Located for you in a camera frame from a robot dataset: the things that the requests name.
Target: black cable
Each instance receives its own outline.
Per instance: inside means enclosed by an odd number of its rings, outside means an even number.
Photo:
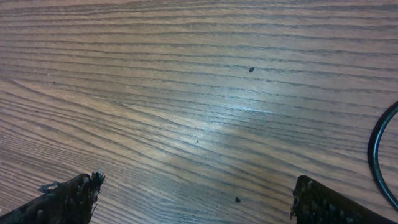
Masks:
[[[396,113],[398,113],[398,101],[390,106],[376,123],[371,138],[369,140],[368,162],[374,181],[379,187],[379,190],[381,191],[383,196],[385,196],[385,198],[391,203],[391,205],[398,211],[398,200],[395,198],[395,196],[393,196],[386,182],[384,181],[383,176],[381,175],[378,156],[381,136],[383,135],[383,132],[388,125],[388,122],[392,119],[392,117],[394,117]]]

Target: black cord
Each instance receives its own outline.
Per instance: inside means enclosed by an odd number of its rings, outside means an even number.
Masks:
[[[393,196],[386,182],[384,181],[383,176],[381,175],[378,156],[381,136],[383,135],[383,132],[386,129],[388,122],[392,119],[392,117],[394,117],[396,113],[398,113],[398,101],[390,106],[376,123],[371,138],[369,140],[368,162],[376,185],[379,187],[383,196],[385,196],[385,198],[391,203],[394,209],[398,211],[398,200]]]

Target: wooden table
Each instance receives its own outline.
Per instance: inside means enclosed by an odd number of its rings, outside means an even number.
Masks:
[[[103,169],[92,223],[293,223],[302,174],[398,221],[397,0],[109,2],[0,2],[0,214]]]

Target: wooden surface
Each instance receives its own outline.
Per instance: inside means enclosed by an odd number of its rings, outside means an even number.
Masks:
[[[2,0],[0,214],[103,169],[92,223],[293,223],[302,174],[398,221],[397,72],[396,0]]]

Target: black object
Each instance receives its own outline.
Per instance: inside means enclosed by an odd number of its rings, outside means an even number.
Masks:
[[[381,191],[383,196],[385,196],[385,198],[391,203],[394,209],[398,211],[398,200],[391,193],[390,189],[386,184],[386,181],[384,181],[383,179],[379,166],[379,156],[378,156],[381,136],[383,135],[383,132],[388,125],[388,122],[394,117],[396,113],[398,113],[398,101],[395,102],[392,106],[390,106],[386,110],[386,112],[384,112],[384,114],[380,117],[379,121],[376,123],[371,138],[369,140],[368,162],[374,181],[376,185],[379,187],[379,190]]]
[[[104,179],[99,171],[45,185],[43,195],[1,216],[0,224],[89,224]]]
[[[304,175],[297,179],[293,196],[290,217],[296,216],[297,224],[395,223]]]

